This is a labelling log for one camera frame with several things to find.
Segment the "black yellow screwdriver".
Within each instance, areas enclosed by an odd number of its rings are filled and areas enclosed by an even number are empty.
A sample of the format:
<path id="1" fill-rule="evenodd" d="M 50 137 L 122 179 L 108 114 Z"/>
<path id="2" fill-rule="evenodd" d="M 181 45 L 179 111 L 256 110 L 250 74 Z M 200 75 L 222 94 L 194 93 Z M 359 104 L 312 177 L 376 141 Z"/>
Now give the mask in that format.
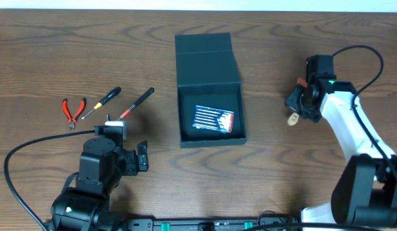
<path id="1" fill-rule="evenodd" d="M 95 110 L 97 110 L 100 107 L 104 106 L 111 99 L 115 98 L 120 92 L 121 92 L 121 87 L 113 88 L 108 94 L 106 94 L 103 98 L 101 98 L 101 100 L 99 100 L 99 102 L 97 102 L 97 104 L 95 106 L 93 106 L 92 110 L 90 110 L 87 114 L 85 114 L 82 117 L 82 120 L 84 120 L 87 116 L 89 116 Z"/>

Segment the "black red claw hammer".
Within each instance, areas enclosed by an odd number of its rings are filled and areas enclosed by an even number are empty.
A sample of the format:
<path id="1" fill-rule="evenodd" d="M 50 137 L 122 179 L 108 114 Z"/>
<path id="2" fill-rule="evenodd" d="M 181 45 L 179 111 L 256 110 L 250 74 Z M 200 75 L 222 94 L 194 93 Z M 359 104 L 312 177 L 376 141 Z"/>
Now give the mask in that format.
<path id="1" fill-rule="evenodd" d="M 121 121 L 123 120 L 133 109 L 138 107 L 142 102 L 144 102 L 145 99 L 147 99 L 151 94 L 153 94 L 155 89 L 153 87 L 150 87 L 143 95 L 141 95 L 126 111 L 124 111 L 117 119 L 116 121 Z"/>

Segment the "orange scraper wooden handle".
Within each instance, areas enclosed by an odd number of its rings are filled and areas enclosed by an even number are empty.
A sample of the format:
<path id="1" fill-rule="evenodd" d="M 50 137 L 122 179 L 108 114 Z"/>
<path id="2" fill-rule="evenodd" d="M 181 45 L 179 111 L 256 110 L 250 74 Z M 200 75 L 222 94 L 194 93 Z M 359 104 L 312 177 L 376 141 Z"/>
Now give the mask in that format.
<path id="1" fill-rule="evenodd" d="M 297 85 L 300 85 L 304 88 L 307 88 L 308 84 L 305 82 L 304 79 L 298 78 L 297 79 Z M 287 119 L 287 123 L 289 126 L 294 126 L 297 124 L 299 119 L 299 114 L 297 112 L 293 112 L 290 117 Z"/>

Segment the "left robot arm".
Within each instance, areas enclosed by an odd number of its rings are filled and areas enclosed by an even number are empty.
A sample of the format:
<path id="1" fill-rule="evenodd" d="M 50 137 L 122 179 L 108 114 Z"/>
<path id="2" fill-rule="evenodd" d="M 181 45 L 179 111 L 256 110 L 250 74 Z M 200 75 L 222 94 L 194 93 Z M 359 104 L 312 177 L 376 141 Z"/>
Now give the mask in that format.
<path id="1" fill-rule="evenodd" d="M 127 220 L 109 211 L 111 192 L 122 176 L 148 171 L 147 142 L 127 151 L 122 140 L 89 139 L 80 156 L 76 186 L 64 186 L 51 207 L 50 230 L 126 230 Z"/>

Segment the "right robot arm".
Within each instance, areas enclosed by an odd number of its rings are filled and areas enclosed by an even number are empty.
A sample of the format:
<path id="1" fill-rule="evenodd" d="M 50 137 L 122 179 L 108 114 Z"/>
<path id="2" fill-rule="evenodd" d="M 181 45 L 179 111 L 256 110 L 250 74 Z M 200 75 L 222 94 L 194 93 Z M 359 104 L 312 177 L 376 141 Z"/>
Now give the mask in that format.
<path id="1" fill-rule="evenodd" d="M 330 202 L 303 209 L 301 221 L 396 228 L 397 155 L 367 118 L 353 84 L 330 74 L 298 79 L 285 105 L 300 118 L 325 119 L 347 163 Z"/>

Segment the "blue drill bit pack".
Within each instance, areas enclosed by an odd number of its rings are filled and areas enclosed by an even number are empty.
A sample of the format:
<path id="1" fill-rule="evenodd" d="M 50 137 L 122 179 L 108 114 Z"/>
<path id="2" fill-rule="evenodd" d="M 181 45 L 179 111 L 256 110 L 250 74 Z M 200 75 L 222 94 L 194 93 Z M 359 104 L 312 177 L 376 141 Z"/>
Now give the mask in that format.
<path id="1" fill-rule="evenodd" d="M 220 133 L 231 133 L 233 130 L 234 112 L 217 108 L 196 105 L 192 127 L 212 130 Z"/>

